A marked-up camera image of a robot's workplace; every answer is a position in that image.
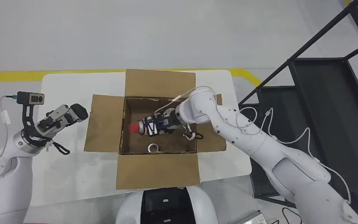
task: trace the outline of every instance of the tape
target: tape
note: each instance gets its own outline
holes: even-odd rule
[[[7,112],[7,110],[2,111],[1,118],[4,123],[11,124],[10,116],[9,116],[9,113]]]

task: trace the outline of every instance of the red bottle cap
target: red bottle cap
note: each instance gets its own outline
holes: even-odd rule
[[[139,124],[138,123],[130,124],[129,125],[129,132],[130,133],[138,133],[139,132]]]

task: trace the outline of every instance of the black cable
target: black cable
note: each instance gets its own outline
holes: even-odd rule
[[[299,214],[295,213],[294,211],[292,211],[291,209],[285,207],[285,208],[282,208],[282,214],[284,215],[284,217],[285,217],[285,219],[286,219],[286,222],[287,222],[288,224],[290,224],[290,222],[289,222],[289,220],[288,220],[287,217],[286,217],[285,210],[288,210],[288,211],[292,212],[293,214],[297,215],[298,217],[300,217],[300,220],[301,220],[301,221],[300,221],[300,224],[302,224],[302,218],[301,218],[301,216],[300,216]]]
[[[66,149],[65,147],[63,147],[62,145],[58,144],[57,142],[54,142],[53,145],[57,148],[57,150],[64,154],[64,155],[68,155],[70,154],[70,150]]]
[[[300,216],[299,214],[295,213],[294,211],[292,211],[291,209],[285,207],[285,208],[282,208],[282,214],[284,215],[287,224],[290,224],[290,222],[289,222],[288,218],[286,217],[285,210],[288,210],[288,211],[292,212],[293,214],[297,215],[298,217],[300,217],[300,220],[301,220],[301,221],[300,221],[300,224],[302,224],[302,218],[301,218],[301,216]],[[276,220],[275,222],[273,222],[273,223],[271,223],[271,224],[275,224],[275,223],[280,224],[280,220]]]

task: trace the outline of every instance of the yellow floor line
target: yellow floor line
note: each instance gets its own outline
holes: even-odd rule
[[[194,70],[228,70],[234,77],[243,77],[255,86],[261,83],[261,80],[252,73],[243,68],[190,68],[190,69],[165,69],[169,71],[194,71]],[[125,72],[125,69],[111,69],[111,70],[66,70],[66,71],[12,71],[0,72],[0,82],[28,82],[28,81],[42,81],[47,74],[68,74],[68,73],[107,73],[107,72]]]

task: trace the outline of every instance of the metal ring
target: metal ring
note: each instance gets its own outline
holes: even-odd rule
[[[149,152],[149,153],[153,153],[153,152],[150,150],[151,146],[155,146],[155,147],[156,147],[156,150],[155,150],[154,152],[158,152],[158,151],[159,151],[159,146],[158,146],[157,144],[155,144],[155,143],[152,143],[152,144],[148,145],[148,152]]]

